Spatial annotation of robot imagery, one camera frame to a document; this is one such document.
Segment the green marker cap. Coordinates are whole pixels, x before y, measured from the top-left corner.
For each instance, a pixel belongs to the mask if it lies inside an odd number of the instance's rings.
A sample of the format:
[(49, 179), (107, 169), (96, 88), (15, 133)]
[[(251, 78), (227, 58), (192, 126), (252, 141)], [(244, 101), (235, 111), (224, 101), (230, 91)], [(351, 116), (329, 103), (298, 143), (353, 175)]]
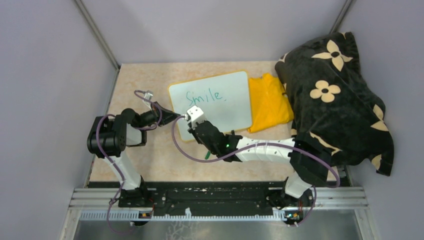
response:
[(204, 157), (205, 160), (208, 160), (210, 158), (211, 152), (208, 151)]

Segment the yellow-framed whiteboard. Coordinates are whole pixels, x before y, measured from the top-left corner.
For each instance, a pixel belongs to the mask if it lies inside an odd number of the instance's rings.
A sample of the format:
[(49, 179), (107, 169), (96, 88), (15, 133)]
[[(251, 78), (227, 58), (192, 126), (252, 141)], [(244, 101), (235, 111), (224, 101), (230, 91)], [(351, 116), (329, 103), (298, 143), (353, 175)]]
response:
[(243, 130), (252, 125), (246, 71), (171, 84), (168, 92), (175, 113), (184, 115), (197, 106), (220, 132)]

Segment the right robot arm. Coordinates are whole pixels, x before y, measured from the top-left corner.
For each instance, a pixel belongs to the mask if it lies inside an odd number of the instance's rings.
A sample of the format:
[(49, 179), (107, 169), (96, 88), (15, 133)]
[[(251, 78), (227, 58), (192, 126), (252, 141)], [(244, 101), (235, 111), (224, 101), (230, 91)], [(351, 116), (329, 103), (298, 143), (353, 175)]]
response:
[(308, 133), (281, 140), (259, 140), (242, 135), (224, 134), (209, 121), (189, 123), (188, 132), (205, 146), (218, 161), (262, 161), (290, 165), (294, 172), (285, 180), (281, 199), (295, 206), (310, 187), (328, 186), (332, 154), (328, 147)]

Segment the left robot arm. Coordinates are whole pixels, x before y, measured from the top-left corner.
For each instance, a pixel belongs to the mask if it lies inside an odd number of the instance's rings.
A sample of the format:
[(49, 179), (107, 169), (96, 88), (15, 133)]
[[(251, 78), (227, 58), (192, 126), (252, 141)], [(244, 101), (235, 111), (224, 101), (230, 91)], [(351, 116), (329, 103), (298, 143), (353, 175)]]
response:
[(118, 178), (120, 200), (131, 200), (138, 207), (149, 203), (150, 193), (126, 154), (126, 148), (145, 146), (148, 131), (165, 126), (178, 116), (154, 102), (149, 111), (141, 114), (126, 108), (118, 115), (95, 118), (87, 138), (87, 148), (90, 153), (103, 159)]

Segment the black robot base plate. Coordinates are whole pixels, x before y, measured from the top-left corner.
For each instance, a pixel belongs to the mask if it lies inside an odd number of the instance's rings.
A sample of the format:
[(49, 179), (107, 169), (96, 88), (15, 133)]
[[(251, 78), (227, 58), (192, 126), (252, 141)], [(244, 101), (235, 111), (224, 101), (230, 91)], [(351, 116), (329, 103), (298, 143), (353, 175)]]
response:
[(313, 205), (308, 189), (300, 198), (284, 193), (284, 181), (251, 182), (146, 182), (145, 200), (122, 200), (120, 208), (148, 208), (151, 217), (270, 217), (275, 210), (287, 209), (288, 224), (300, 222), (306, 208)]

